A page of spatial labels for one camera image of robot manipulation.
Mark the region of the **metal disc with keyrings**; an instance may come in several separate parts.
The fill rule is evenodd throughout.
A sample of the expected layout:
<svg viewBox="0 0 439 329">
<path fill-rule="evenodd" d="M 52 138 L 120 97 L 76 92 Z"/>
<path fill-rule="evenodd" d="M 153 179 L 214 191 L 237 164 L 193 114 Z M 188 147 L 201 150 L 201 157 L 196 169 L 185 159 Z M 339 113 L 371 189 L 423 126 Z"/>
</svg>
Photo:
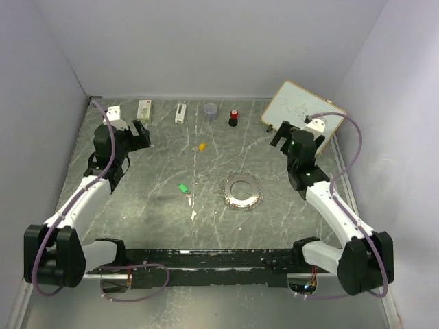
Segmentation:
<svg viewBox="0 0 439 329">
<path fill-rule="evenodd" d="M 251 173 L 231 172 L 219 187 L 224 204 L 233 210 L 251 211 L 263 201 L 260 182 Z"/>
</svg>

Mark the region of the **key with yellow tag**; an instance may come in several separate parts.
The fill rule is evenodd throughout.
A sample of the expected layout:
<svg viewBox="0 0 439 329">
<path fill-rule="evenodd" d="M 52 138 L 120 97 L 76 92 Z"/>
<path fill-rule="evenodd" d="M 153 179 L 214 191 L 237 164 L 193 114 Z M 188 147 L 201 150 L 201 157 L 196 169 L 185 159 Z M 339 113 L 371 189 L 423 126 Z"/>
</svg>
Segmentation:
<svg viewBox="0 0 439 329">
<path fill-rule="evenodd" d="M 192 151 L 203 151 L 206 147 L 206 143 L 200 143 L 199 145 L 192 148 Z"/>
</svg>

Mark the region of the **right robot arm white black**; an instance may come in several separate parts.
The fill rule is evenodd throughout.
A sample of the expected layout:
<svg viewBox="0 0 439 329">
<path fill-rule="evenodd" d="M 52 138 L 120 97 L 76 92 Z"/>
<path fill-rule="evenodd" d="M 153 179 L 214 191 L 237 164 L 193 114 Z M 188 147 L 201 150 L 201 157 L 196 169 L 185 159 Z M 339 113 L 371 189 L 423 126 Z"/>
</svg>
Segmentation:
<svg viewBox="0 0 439 329">
<path fill-rule="evenodd" d="M 293 244 L 291 264 L 301 273 L 311 267 L 337 276 L 348 295 L 369 292 L 382 296 L 394 281 L 393 240 L 387 232 L 377 232 L 364 223 L 335 190 L 335 181 L 316 164 L 316 152 L 324 137 L 325 123 L 312 119 L 303 128 L 287 121 L 281 123 L 272 146 L 281 147 L 287 156 L 287 173 L 292 188 L 312 205 L 329 224 L 340 242 L 331 247 L 311 237 Z"/>
</svg>

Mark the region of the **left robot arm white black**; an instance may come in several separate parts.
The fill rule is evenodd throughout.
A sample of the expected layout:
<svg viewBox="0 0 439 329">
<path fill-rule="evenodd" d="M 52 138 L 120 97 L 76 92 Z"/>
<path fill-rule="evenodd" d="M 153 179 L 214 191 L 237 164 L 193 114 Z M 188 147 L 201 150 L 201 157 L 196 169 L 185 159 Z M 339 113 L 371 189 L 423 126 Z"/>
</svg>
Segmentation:
<svg viewBox="0 0 439 329">
<path fill-rule="evenodd" d="M 150 147 L 150 133 L 138 120 L 128 126 L 101 124 L 94 131 L 95 151 L 89 156 L 80 185 L 61 209 L 24 233 L 24 279 L 28 283 L 76 287 L 85 273 L 100 267 L 121 273 L 128 265 L 121 239 L 82 239 L 98 208 L 108 200 L 130 166 L 128 154 Z"/>
</svg>

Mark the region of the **key with green tag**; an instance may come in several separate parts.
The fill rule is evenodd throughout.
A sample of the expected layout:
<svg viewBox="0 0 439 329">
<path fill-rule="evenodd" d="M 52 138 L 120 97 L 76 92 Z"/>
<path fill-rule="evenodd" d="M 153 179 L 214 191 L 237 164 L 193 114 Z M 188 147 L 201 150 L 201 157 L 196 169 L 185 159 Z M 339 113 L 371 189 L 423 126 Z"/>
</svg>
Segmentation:
<svg viewBox="0 0 439 329">
<path fill-rule="evenodd" d="M 178 188 L 179 188 L 180 192 L 183 193 L 187 197 L 188 205 L 191 206 L 192 205 L 192 193 L 189 190 L 189 188 L 184 184 L 179 184 Z"/>
</svg>

